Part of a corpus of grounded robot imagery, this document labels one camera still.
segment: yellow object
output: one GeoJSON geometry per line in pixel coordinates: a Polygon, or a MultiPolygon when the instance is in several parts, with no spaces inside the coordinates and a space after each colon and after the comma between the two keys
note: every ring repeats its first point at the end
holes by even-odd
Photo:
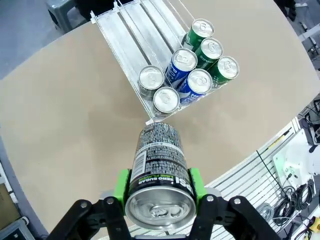
{"type": "Polygon", "coordinates": [[[320,218],[316,217],[314,223],[309,227],[314,233],[320,233],[320,218]]]}

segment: can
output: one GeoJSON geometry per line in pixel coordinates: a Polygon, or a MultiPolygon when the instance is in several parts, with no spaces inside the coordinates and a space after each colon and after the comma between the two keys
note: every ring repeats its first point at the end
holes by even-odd
{"type": "Polygon", "coordinates": [[[209,92],[212,88],[212,78],[203,69],[195,69],[182,82],[178,89],[181,104],[190,104],[209,92]]]}
{"type": "Polygon", "coordinates": [[[212,37],[205,38],[200,47],[195,51],[198,59],[196,68],[208,70],[219,60],[223,53],[224,48],[218,40],[212,37]]]}
{"type": "Polygon", "coordinates": [[[172,55],[169,66],[166,69],[166,76],[169,83],[177,89],[178,85],[186,78],[186,76],[196,67],[197,56],[194,52],[186,48],[179,48],[172,55]]]}
{"type": "Polygon", "coordinates": [[[153,111],[156,116],[166,117],[179,107],[179,95],[171,87],[159,88],[153,96],[153,111]]]}
{"type": "Polygon", "coordinates": [[[180,228],[196,214],[181,139],[173,126],[156,122],[140,133],[125,214],[155,231],[180,228]]]}
{"type": "Polygon", "coordinates": [[[238,76],[239,65],[233,57],[223,56],[208,72],[212,77],[212,88],[218,88],[238,76]]]}
{"type": "Polygon", "coordinates": [[[206,19],[195,19],[182,44],[184,48],[195,52],[205,38],[210,38],[215,32],[211,22],[206,19]]]}
{"type": "Polygon", "coordinates": [[[149,65],[141,69],[138,78],[142,98],[152,101],[155,92],[164,84],[165,75],[157,66],[149,65]]]}

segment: black can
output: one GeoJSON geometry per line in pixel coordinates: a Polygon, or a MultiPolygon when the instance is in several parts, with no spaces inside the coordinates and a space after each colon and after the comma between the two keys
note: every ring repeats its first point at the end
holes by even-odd
{"type": "Polygon", "coordinates": [[[168,231],[196,213],[187,163],[178,132],[169,124],[146,126],[138,140],[125,213],[140,227],[168,231]]]}

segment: gray cable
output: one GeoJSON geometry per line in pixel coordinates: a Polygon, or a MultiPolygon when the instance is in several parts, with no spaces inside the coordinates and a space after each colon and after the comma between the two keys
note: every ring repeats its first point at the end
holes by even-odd
{"type": "Polygon", "coordinates": [[[266,202],[258,206],[256,210],[267,222],[273,219],[275,214],[274,208],[269,203],[266,203],[266,202]]]}

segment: green can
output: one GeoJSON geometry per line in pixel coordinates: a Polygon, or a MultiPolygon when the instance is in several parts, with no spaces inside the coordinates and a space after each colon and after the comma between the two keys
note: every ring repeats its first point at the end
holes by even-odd
{"type": "Polygon", "coordinates": [[[208,70],[219,60],[223,53],[224,49],[218,40],[212,37],[205,38],[195,51],[195,55],[198,58],[196,68],[208,70]]]}
{"type": "Polygon", "coordinates": [[[189,32],[185,36],[183,47],[195,52],[205,38],[210,38],[214,34],[215,28],[206,19],[198,18],[193,21],[189,32]]]}
{"type": "Polygon", "coordinates": [[[238,76],[239,65],[233,57],[222,56],[217,64],[209,68],[208,73],[212,77],[212,88],[216,89],[238,76]]]}

